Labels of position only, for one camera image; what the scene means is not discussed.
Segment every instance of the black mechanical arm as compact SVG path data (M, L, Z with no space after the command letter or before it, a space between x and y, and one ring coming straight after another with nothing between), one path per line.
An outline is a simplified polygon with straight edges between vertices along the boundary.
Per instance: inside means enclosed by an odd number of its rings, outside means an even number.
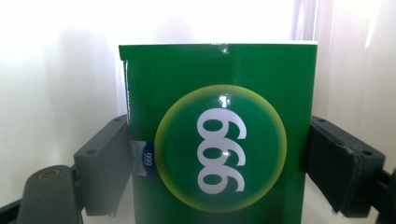
M31 175L20 200L0 208L2 223L83 223L115 216L131 175L126 116L111 120L75 155L72 167L51 166ZM312 117L307 173L335 212L396 223L396 169L383 171L385 156L329 121Z

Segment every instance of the circular logo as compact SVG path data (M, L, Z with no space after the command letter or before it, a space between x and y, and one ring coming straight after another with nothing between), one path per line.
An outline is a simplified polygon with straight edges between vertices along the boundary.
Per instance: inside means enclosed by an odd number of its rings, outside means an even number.
M232 85L192 91L164 115L155 161L166 187L183 203L224 213L262 198L283 169L287 140L275 109Z

